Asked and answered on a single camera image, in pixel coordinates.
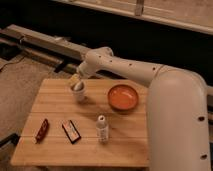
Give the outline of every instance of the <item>dark background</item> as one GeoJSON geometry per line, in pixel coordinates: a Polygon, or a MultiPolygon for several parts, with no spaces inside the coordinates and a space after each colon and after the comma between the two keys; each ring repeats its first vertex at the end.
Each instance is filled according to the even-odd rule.
{"type": "Polygon", "coordinates": [[[122,58],[190,69],[213,85],[211,35],[50,0],[0,0],[0,27],[10,23],[90,48],[110,46],[122,58]]]}

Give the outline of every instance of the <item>small white cup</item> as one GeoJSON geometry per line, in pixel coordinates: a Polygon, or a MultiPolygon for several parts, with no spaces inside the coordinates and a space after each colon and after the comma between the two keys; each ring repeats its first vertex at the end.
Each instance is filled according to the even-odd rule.
{"type": "Polygon", "coordinates": [[[74,90],[74,87],[71,87],[71,91],[73,93],[73,97],[77,102],[82,102],[85,99],[85,86],[83,84],[83,87],[80,90],[74,90]]]}

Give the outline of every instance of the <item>wooden table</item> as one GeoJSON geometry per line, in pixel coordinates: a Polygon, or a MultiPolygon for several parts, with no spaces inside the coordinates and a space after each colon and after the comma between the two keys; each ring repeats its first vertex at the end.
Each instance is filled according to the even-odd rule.
{"type": "Polygon", "coordinates": [[[148,142],[145,100],[147,89],[128,80],[84,80],[86,100],[77,104],[65,79],[43,81],[20,141],[12,157],[12,165],[21,166],[112,166],[148,167],[148,142]],[[116,112],[107,102],[108,90],[116,84],[128,84],[139,94],[134,111],[116,112]],[[109,121],[110,138],[100,144],[96,135],[96,119],[104,114],[109,121]],[[41,144],[35,144],[42,121],[47,118],[50,129],[41,144]],[[82,139],[72,145],[61,127],[71,119],[82,139]]]}

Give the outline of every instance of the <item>red object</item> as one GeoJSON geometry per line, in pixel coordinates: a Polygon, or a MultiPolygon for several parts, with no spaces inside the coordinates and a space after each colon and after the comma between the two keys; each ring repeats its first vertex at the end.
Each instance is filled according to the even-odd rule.
{"type": "Polygon", "coordinates": [[[108,92],[110,106],[118,110],[130,110],[138,104],[138,93],[129,85],[119,84],[108,92]]]}

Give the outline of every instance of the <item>dark rectangular object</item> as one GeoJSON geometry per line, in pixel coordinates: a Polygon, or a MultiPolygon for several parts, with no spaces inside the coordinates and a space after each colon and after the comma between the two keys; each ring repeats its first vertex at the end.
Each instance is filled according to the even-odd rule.
{"type": "Polygon", "coordinates": [[[62,128],[64,129],[67,137],[69,138],[70,142],[74,144],[79,139],[81,139],[81,136],[78,132],[78,130],[75,128],[75,125],[71,120],[65,122],[62,124],[62,128]]]}

